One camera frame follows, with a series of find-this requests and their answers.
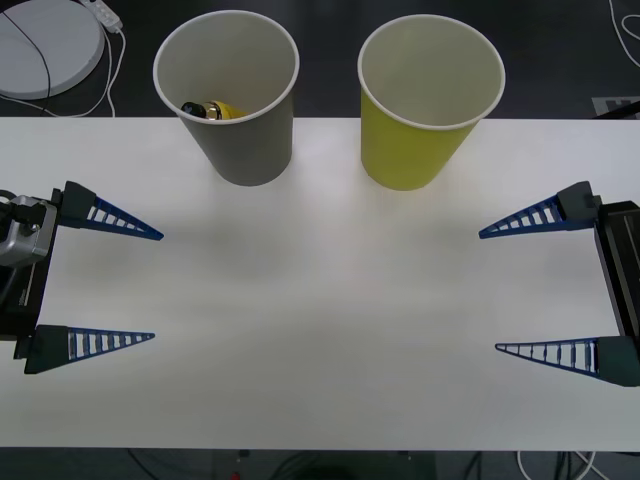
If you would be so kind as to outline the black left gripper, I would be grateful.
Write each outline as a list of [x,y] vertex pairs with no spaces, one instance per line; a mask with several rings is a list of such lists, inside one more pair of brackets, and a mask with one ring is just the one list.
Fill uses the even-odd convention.
[[59,225],[160,241],[164,235],[76,182],[55,188],[49,199],[1,192],[1,339],[14,341],[14,356],[26,360],[25,375],[37,375],[113,353],[155,338],[130,332],[39,325],[51,256]]

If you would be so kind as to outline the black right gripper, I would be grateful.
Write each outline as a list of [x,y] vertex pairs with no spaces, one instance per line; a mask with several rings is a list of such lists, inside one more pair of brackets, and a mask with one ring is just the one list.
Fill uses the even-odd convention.
[[577,182],[490,224],[478,236],[489,239],[584,230],[593,228],[598,216],[596,243],[618,329],[624,336],[496,343],[495,349],[610,384],[638,387],[639,353],[632,338],[639,337],[639,206],[633,201],[601,204],[588,181]]

